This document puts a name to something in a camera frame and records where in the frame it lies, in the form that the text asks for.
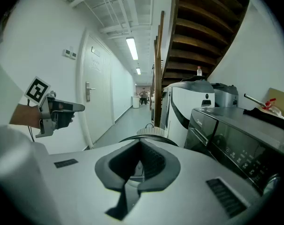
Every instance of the plastic bottle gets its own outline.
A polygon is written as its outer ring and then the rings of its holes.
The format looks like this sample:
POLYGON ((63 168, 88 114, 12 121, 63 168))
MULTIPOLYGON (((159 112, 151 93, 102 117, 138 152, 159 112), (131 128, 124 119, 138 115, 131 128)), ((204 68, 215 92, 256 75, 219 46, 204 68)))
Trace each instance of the plastic bottle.
POLYGON ((201 71, 200 66, 198 66, 198 69, 197 69, 197 76, 202 76, 202 71, 201 71))

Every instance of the wooden stair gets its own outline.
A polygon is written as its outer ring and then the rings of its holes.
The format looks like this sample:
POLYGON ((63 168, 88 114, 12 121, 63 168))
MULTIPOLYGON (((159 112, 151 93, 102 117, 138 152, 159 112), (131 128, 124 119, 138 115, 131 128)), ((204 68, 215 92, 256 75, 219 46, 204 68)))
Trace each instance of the wooden stair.
MULTIPOLYGON (((154 42, 157 56, 152 92, 155 87, 156 101, 164 87, 196 75, 198 66, 204 76, 210 76, 234 40, 248 4, 249 0, 172 0, 166 57, 161 58, 159 51, 160 28, 154 42)), ((159 107, 154 117, 154 125, 159 126, 159 107)))

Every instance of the ceiling light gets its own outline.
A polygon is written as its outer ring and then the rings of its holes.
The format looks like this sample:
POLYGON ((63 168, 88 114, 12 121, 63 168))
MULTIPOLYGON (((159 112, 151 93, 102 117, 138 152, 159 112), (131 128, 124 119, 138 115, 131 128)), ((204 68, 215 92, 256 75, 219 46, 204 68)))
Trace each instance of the ceiling light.
POLYGON ((128 44, 129 50, 131 52, 132 58, 134 60, 138 60, 138 53, 137 53, 137 48, 136 48, 136 43, 134 42, 133 37, 128 37, 126 38, 126 42, 128 44))
POLYGON ((138 73, 139 75, 141 75, 141 70, 140 70, 140 68, 138 68, 138 67, 137 67, 137 73, 138 73))

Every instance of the gray floor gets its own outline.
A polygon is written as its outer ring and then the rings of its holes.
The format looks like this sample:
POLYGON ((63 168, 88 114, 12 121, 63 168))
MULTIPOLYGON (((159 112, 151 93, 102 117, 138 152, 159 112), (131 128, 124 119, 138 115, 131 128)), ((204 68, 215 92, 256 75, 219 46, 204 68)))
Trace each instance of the gray floor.
POLYGON ((150 122, 149 104, 131 108, 95 143, 94 148, 118 143, 124 138, 134 136, 140 128, 144 128, 150 122))

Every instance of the ceiling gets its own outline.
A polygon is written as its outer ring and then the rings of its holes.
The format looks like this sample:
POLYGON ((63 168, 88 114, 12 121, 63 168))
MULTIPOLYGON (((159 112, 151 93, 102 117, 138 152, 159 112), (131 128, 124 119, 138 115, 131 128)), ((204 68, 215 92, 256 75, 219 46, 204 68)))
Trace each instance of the ceiling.
POLYGON ((151 0, 66 1, 72 7, 84 3, 89 8, 91 16, 94 14, 98 20, 99 32, 106 34, 107 38, 115 43, 126 59, 126 67, 129 68, 136 84, 152 83, 153 41, 151 39, 151 24, 153 23, 151 14, 153 14, 153 8, 151 0), (126 43, 127 37, 135 38, 138 60, 132 59, 126 43), (141 75, 137 74, 137 67, 140 67, 141 75))

